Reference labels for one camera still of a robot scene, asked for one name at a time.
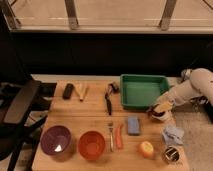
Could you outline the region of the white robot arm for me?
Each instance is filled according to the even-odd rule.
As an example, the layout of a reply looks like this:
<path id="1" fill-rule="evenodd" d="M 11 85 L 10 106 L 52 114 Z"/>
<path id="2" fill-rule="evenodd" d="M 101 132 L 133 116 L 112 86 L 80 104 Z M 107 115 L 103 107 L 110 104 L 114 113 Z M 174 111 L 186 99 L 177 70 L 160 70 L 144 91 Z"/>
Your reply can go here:
<path id="1" fill-rule="evenodd" d="M 188 80 L 175 85 L 158 97 L 154 111 L 166 112 L 201 96 L 206 97 L 213 106 L 213 72 L 205 68 L 194 69 Z"/>

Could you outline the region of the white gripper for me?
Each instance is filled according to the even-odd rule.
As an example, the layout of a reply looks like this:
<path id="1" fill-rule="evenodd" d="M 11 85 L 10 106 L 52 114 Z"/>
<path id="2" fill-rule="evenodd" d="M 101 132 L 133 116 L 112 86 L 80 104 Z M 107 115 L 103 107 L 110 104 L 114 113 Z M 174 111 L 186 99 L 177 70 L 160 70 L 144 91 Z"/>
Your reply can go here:
<path id="1" fill-rule="evenodd" d="M 173 108 L 173 103 L 166 98 L 158 98 L 155 103 L 154 111 L 156 113 L 162 113 L 169 111 Z"/>

